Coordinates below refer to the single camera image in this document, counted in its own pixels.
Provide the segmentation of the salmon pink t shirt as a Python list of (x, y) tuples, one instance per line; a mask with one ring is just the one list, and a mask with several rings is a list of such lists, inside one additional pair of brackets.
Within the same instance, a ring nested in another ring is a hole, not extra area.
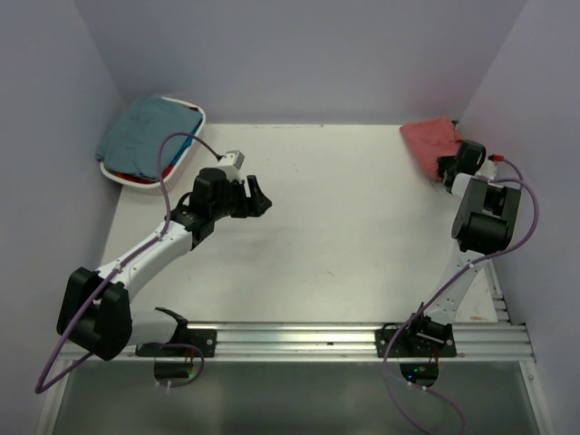
[(433, 181), (442, 181), (440, 159), (453, 159), (462, 137), (451, 119), (440, 117), (402, 125), (401, 137), (422, 173)]

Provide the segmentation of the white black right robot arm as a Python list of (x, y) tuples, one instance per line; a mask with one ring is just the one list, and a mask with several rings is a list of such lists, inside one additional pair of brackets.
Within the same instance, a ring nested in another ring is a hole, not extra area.
[(457, 354), (451, 347), (459, 306), (489, 257), (511, 243), (521, 191), (485, 179), (480, 170), (489, 162), (485, 147), (471, 140), (462, 141), (454, 156), (438, 159), (443, 186), (460, 204), (451, 227), (452, 254), (438, 288), (401, 334), (412, 357)]

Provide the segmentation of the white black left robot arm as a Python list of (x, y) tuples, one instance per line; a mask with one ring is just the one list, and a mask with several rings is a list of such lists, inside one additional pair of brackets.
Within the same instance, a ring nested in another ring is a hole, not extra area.
[(204, 168), (193, 188), (130, 253), (96, 270), (69, 277), (57, 333), (104, 361), (131, 345), (159, 347), (167, 355), (192, 345), (185, 317), (167, 308), (137, 312), (131, 302), (173, 261), (199, 246), (222, 218), (259, 218), (272, 206), (256, 176), (244, 180), (224, 169)]

